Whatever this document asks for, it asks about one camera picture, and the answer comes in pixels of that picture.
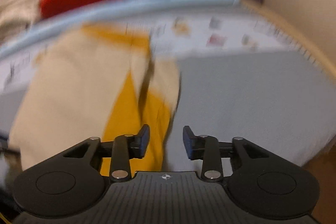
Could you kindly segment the white fluffy folded blankets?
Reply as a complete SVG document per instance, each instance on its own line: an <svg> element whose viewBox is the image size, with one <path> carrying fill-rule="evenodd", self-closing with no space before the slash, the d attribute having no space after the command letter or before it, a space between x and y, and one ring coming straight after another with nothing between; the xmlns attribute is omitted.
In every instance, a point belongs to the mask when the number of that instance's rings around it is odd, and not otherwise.
<svg viewBox="0 0 336 224"><path fill-rule="evenodd" d="M1 0L1 44L41 20L41 0Z"/></svg>

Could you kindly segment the light blue folded sheet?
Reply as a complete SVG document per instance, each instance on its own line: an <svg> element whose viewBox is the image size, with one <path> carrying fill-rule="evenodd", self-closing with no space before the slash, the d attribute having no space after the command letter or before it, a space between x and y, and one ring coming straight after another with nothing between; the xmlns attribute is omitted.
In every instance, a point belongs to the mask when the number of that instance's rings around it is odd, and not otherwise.
<svg viewBox="0 0 336 224"><path fill-rule="evenodd" d="M113 20L150 12L195 6L237 6L240 0L106 0L53 16L1 45L1 60L42 40L58 36L71 26Z"/></svg>

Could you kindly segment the grey patterned bed cover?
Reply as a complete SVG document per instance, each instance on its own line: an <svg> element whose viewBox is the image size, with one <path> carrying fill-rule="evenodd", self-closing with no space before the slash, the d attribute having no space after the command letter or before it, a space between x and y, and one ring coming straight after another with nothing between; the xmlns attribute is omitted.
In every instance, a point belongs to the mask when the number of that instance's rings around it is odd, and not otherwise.
<svg viewBox="0 0 336 224"><path fill-rule="evenodd" d="M90 136L150 126L137 170L192 170L182 129L241 136L304 165L335 139L335 84L242 7L94 5L37 25L1 57L1 133L28 168Z"/></svg>

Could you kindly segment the beige and mustard hooded jacket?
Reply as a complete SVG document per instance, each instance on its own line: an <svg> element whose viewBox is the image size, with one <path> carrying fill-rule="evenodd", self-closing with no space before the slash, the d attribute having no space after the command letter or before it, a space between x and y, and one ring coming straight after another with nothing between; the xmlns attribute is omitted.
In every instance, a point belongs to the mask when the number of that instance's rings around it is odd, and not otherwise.
<svg viewBox="0 0 336 224"><path fill-rule="evenodd" d="M90 137L113 141L147 124L145 156L131 160L131 171L159 171L179 77L174 60L152 56L146 32L107 23L71 29L41 55L9 144L28 169Z"/></svg>

